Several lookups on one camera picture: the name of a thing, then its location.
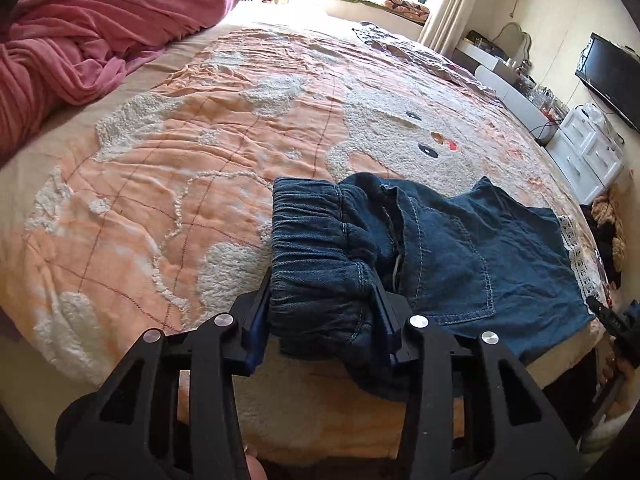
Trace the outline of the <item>left hand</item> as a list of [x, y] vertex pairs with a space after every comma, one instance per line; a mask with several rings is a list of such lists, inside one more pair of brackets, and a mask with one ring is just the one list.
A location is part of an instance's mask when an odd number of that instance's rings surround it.
[[267, 474], [264, 467], [257, 459], [257, 453], [255, 449], [249, 444], [244, 446], [245, 460], [247, 464], [248, 474], [250, 480], [267, 480]]

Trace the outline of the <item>right hand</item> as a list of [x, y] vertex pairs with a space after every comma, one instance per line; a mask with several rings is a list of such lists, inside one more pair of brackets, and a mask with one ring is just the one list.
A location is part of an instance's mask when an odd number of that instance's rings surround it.
[[600, 384], [605, 386], [612, 382], [616, 376], [622, 378], [622, 382], [606, 412], [607, 420], [616, 419], [634, 409], [639, 399], [638, 394], [634, 393], [636, 390], [635, 374], [636, 369], [620, 353], [616, 338], [613, 336], [608, 338], [608, 350], [605, 352], [605, 361], [599, 378]]

